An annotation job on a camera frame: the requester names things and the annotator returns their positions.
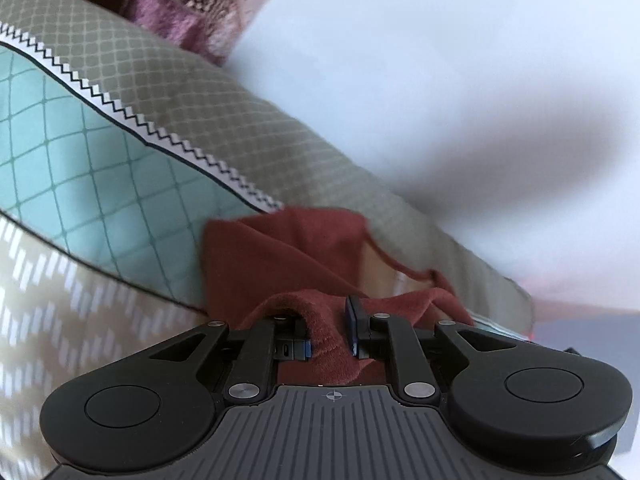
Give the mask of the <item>dark red long-sleeve sweater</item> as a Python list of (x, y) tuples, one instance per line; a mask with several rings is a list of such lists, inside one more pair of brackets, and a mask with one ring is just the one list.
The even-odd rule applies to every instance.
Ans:
[(345, 301), (386, 312), (417, 328), (444, 318), (471, 324), (454, 288), (436, 270), (413, 271), (376, 246), (368, 222), (345, 209), (288, 208), (239, 220), (206, 222), (201, 246), (205, 309), (234, 330), (294, 311), (310, 331), (312, 358), (285, 362), (279, 382), (371, 385), (384, 366), (358, 360), (346, 338)]

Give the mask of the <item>patterned bed quilt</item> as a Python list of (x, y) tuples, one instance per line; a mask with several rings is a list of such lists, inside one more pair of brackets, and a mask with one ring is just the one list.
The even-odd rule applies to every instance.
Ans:
[(52, 468), (62, 382), (201, 323), (209, 220), (341, 208), (477, 321), (527, 334), (521, 287), (220, 68), (82, 0), (1, 0), (1, 474)]

